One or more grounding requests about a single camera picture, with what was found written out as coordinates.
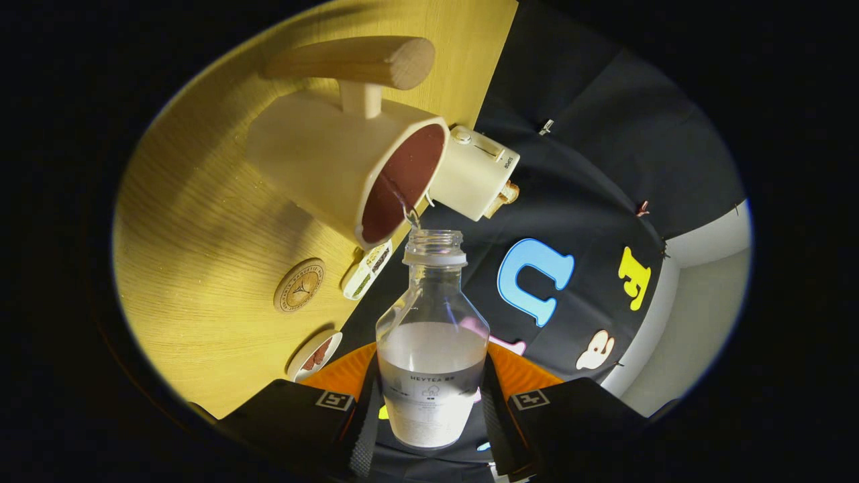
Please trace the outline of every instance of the bottle neck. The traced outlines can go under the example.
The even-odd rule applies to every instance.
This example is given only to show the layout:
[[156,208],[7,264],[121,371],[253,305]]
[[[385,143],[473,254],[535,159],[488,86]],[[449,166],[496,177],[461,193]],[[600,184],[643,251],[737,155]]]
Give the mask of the bottle neck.
[[458,292],[461,289],[462,267],[415,264],[409,266],[409,279],[411,287]]

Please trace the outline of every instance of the bottle cap opening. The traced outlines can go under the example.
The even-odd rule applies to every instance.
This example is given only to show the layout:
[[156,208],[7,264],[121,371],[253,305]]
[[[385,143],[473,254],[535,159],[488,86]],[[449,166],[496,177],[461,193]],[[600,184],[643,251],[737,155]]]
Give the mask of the bottle cap opening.
[[414,229],[405,244],[403,263],[428,266],[465,266],[460,248],[462,232],[455,229]]

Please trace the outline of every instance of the mug handle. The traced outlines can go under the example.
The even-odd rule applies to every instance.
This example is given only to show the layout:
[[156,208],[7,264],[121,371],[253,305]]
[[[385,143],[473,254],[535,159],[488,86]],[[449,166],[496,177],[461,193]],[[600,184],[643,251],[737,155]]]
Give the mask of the mug handle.
[[435,57],[432,42],[423,37],[353,37],[281,52],[263,74],[337,79],[344,112],[372,119],[381,112],[383,86],[415,88],[430,73]]

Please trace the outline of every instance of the wooden handle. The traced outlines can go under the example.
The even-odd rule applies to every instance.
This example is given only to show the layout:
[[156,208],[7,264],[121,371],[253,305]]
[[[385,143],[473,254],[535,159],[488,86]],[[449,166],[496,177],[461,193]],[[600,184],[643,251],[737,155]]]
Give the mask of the wooden handle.
[[430,73],[436,49],[423,37],[375,36],[331,40],[279,53],[268,77],[330,77],[412,89]]

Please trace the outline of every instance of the water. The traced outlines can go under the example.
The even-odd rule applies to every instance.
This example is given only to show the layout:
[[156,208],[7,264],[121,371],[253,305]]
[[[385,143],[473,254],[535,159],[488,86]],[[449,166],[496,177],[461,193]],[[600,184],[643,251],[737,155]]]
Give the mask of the water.
[[399,190],[397,183],[394,183],[384,171],[379,174],[379,177],[382,182],[385,183],[385,186],[387,186],[388,191],[393,193],[393,196],[397,197],[400,205],[403,206],[403,216],[405,216],[405,220],[411,225],[411,229],[421,229],[421,222],[418,219],[417,210],[415,210],[415,207],[412,206],[411,203],[409,203],[409,200],[405,198],[403,192]]
[[393,435],[423,449],[456,442],[472,410],[485,354],[483,336],[451,323],[394,328],[379,348]]

